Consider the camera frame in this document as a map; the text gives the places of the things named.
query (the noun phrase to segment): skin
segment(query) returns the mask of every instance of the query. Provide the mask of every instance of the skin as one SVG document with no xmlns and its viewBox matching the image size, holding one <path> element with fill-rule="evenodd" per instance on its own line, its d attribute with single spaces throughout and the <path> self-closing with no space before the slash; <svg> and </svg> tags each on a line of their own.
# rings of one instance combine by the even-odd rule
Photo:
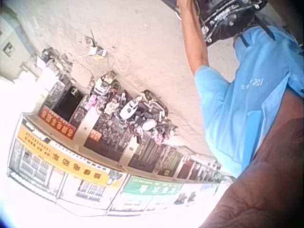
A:
<svg viewBox="0 0 304 228">
<path fill-rule="evenodd" d="M 178 0 L 192 73 L 208 65 L 193 0 Z M 301 207 L 304 167 L 303 99 L 287 89 L 253 162 L 225 192 L 200 228 L 275 228 Z"/>
</svg>

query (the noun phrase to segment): pavement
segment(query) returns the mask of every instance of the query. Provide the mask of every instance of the pavement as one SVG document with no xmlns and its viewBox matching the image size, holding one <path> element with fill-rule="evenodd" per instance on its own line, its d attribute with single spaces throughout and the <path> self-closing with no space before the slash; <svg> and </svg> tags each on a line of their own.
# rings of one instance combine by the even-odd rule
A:
<svg viewBox="0 0 304 228">
<path fill-rule="evenodd" d="M 212 156 L 205 142 L 200 100 L 186 60 L 182 31 L 175 13 L 160 0 L 10 0 L 29 40 L 41 53 L 52 46 L 74 60 L 72 76 L 84 87 L 91 77 L 115 69 L 131 95 L 154 92 L 169 108 L 186 145 Z M 98 45 L 109 50 L 107 59 L 85 56 L 85 35 L 91 30 Z M 238 61 L 233 40 L 208 48 L 210 66 L 232 81 Z M 129 68 L 126 68 L 126 56 Z"/>
</svg>

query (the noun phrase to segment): window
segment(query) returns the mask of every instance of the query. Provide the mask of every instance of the window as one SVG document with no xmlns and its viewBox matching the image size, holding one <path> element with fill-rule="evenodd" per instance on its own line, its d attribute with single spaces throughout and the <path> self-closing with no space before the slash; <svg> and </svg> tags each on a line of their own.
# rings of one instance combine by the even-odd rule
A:
<svg viewBox="0 0 304 228">
<path fill-rule="evenodd" d="M 20 161 L 20 171 L 28 175 L 32 179 L 46 185 L 50 176 L 52 166 L 32 154 L 25 148 L 23 157 Z"/>
<path fill-rule="evenodd" d="M 14 53 L 15 48 L 13 47 L 13 45 L 9 42 L 7 43 L 7 45 L 5 45 L 4 49 L 3 49 L 4 53 L 8 56 L 11 57 L 11 55 Z"/>
<path fill-rule="evenodd" d="M 94 202 L 100 202 L 105 187 L 81 180 L 80 186 L 76 193 L 77 197 Z"/>
</svg>

